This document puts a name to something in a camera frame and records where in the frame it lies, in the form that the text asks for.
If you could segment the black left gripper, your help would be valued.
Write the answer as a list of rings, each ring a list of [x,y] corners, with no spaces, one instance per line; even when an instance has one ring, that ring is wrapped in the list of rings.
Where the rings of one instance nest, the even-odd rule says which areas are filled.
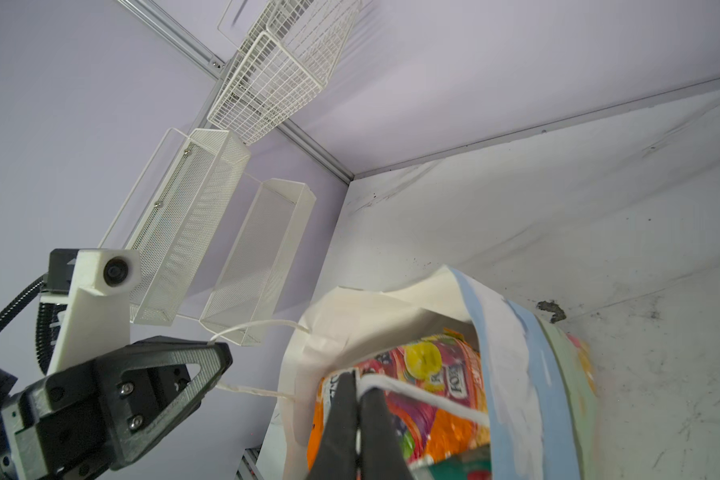
[[[152,337],[18,394],[0,369],[0,479],[96,479],[143,458],[232,366],[228,345]]]

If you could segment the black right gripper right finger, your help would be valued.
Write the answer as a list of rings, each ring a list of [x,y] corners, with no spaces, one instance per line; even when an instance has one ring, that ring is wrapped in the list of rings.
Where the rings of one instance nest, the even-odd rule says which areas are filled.
[[[396,438],[385,395],[371,389],[360,399],[360,476],[363,480],[412,480]]]

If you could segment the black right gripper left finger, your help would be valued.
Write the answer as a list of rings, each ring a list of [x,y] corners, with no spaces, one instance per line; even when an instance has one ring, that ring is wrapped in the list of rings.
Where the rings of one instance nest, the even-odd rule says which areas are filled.
[[[356,380],[353,373],[339,376],[320,447],[309,480],[353,480],[357,477],[359,429]]]

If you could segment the orange Fox's candy bag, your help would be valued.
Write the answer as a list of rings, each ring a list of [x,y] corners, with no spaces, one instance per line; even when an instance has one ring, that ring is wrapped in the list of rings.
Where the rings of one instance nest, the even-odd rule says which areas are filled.
[[[402,456],[410,467],[436,464],[490,444],[490,429],[426,398],[488,412],[479,350],[446,329],[440,334],[382,351],[346,370],[359,377],[380,375],[412,387],[410,394],[385,391]]]

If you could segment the floral paper gift bag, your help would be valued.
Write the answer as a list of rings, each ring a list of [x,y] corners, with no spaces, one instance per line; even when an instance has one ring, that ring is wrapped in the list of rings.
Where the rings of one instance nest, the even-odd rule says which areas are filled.
[[[482,447],[459,477],[597,474],[588,346],[452,267],[394,291],[335,288],[292,327],[273,393],[287,479],[315,465],[344,374],[384,395],[403,461],[427,478]]]

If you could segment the teal Fox's candy bag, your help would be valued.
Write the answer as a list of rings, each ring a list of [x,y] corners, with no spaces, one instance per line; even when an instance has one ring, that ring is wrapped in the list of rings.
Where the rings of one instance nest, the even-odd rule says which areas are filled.
[[[485,445],[412,471],[416,480],[492,480],[490,446]]]

